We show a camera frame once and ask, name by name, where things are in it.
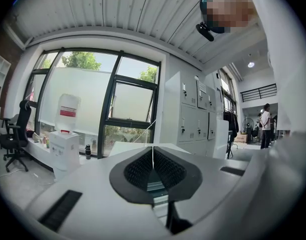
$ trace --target white shirt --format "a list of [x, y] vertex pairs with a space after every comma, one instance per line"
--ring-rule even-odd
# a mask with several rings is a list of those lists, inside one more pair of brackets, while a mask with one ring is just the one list
[[271, 130], [271, 124], [269, 121], [269, 112], [264, 111], [261, 117], [261, 124], [263, 125], [263, 130]]
[[277, 87], [278, 130], [306, 132], [306, 33], [283, 0], [253, 0]]

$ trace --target water bottle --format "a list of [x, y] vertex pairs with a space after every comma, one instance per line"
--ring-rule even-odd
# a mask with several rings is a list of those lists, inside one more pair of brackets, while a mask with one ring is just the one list
[[59, 98], [55, 118], [55, 129], [60, 133], [71, 134], [75, 130], [77, 109], [81, 99], [70, 94], [63, 94]]
[[86, 159], [91, 158], [91, 146], [90, 146], [90, 144], [87, 144], [86, 147], [85, 147], [85, 155], [86, 155]]

